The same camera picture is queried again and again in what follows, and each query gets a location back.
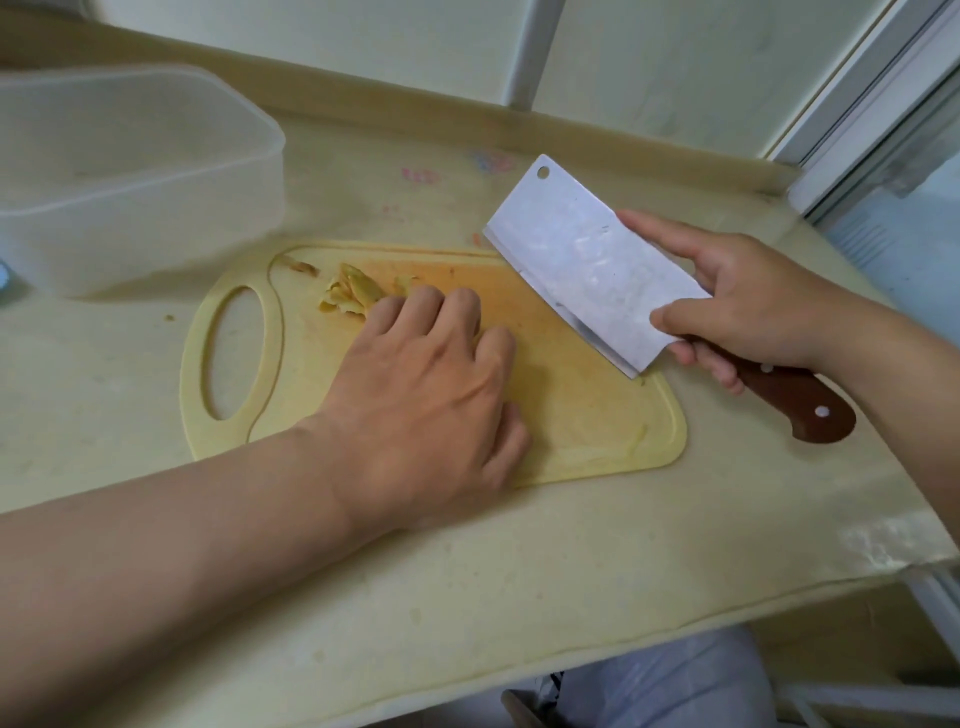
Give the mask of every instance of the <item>cutting board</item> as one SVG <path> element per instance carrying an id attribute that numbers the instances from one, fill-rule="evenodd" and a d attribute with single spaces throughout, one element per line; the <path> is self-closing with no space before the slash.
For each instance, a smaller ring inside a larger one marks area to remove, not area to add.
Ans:
<path id="1" fill-rule="evenodd" d="M 316 277 L 291 266 L 301 261 Z M 630 380 L 584 342 L 495 252 L 438 252 L 358 243 L 287 241 L 237 260 L 214 284 L 187 334 L 180 409 L 194 457 L 279 432 L 314 412 L 363 319 L 318 303 L 341 262 L 391 291 L 396 276 L 441 290 L 466 286 L 480 295 L 483 328 L 502 324 L 516 336 L 507 397 L 516 401 L 534 445 L 516 484 L 533 485 L 656 468 L 686 443 L 683 412 L 656 366 Z M 217 420 L 204 396 L 209 342 L 225 303 L 248 287 L 263 308 L 263 350 L 244 403 Z"/>

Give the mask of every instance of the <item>countertop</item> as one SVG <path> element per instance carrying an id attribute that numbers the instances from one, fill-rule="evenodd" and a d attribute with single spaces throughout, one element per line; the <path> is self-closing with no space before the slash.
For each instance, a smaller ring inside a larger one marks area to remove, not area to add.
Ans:
<path id="1" fill-rule="evenodd" d="M 484 222 L 532 160 L 278 120 L 288 140 L 283 235 L 482 247 Z M 612 206 L 749 232 L 876 296 L 780 200 L 569 171 Z M 0 508 L 190 459 L 180 355 L 224 265 L 86 301 L 8 292 Z M 224 407 L 243 398 L 250 372 L 230 353 L 255 352 L 260 331 L 255 309 L 243 308 L 225 316 L 215 348 Z M 88 724 L 352 726 L 957 555 L 862 414 L 846 441 L 804 445 L 752 395 L 731 398 L 665 357 L 659 366 L 689 426 L 674 465 L 527 489 L 471 522 L 386 539 L 188 646 Z"/>

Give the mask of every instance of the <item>white plastic container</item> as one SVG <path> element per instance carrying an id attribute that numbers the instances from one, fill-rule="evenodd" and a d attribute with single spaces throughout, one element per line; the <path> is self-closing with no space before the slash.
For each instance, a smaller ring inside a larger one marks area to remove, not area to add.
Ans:
<path id="1" fill-rule="evenodd" d="M 279 125 L 216 76 L 0 76 L 0 260 L 83 296 L 223 253 L 283 217 Z"/>

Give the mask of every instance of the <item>wooden knife handle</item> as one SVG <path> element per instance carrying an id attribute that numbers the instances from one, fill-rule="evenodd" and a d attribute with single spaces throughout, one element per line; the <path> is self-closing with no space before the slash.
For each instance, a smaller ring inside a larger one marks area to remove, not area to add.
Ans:
<path id="1" fill-rule="evenodd" d="M 714 344 L 710 347 L 736 367 L 748 389 L 787 416 L 796 439 L 826 445 L 853 432 L 853 408 L 810 370 L 757 364 Z"/>

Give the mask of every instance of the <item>cleaver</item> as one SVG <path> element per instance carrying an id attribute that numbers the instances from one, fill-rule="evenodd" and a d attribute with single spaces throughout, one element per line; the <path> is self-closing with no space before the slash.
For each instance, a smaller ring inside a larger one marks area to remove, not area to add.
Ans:
<path id="1" fill-rule="evenodd" d="M 650 312 L 677 299 L 709 298 L 547 155 L 526 171 L 483 232 L 541 298 L 630 378 L 679 341 L 653 328 Z M 853 431 L 853 408 L 809 370 L 759 364 L 710 345 L 748 389 L 789 419 L 796 439 L 835 443 Z"/>

